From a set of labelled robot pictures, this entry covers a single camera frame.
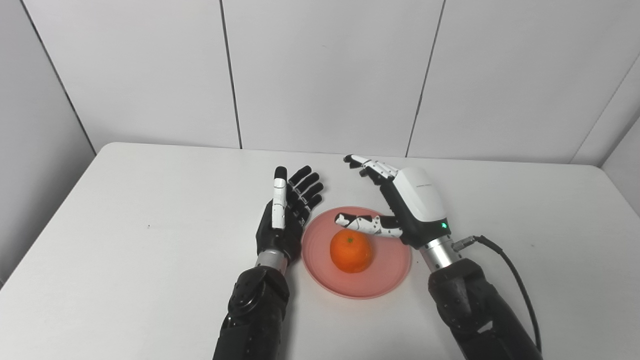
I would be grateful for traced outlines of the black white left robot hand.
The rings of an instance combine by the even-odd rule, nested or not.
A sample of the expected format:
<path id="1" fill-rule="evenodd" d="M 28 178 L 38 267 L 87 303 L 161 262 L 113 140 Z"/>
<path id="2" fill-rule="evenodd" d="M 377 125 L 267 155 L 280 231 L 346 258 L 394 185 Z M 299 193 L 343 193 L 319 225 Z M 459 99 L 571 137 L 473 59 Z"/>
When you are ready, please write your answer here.
<path id="1" fill-rule="evenodd" d="M 279 251 L 292 264 L 301 255 L 302 235 L 311 212 L 323 201 L 324 184 L 309 165 L 287 180 L 286 175 L 286 167 L 276 167 L 274 182 L 283 186 L 276 187 L 279 196 L 266 204 L 255 237 L 258 255 Z"/>

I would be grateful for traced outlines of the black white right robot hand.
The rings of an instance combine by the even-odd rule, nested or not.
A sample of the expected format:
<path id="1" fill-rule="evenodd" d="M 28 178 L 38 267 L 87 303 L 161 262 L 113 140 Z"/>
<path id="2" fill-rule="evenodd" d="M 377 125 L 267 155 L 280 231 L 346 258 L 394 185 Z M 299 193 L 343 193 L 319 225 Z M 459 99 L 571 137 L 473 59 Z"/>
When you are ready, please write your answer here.
<path id="1" fill-rule="evenodd" d="M 392 215 L 354 215 L 338 213 L 334 223 L 359 233 L 400 239 L 414 249 L 451 235 L 445 207 L 436 186 L 420 167 L 397 169 L 389 164 L 359 155 L 346 155 L 351 169 L 359 168 L 379 187 Z"/>

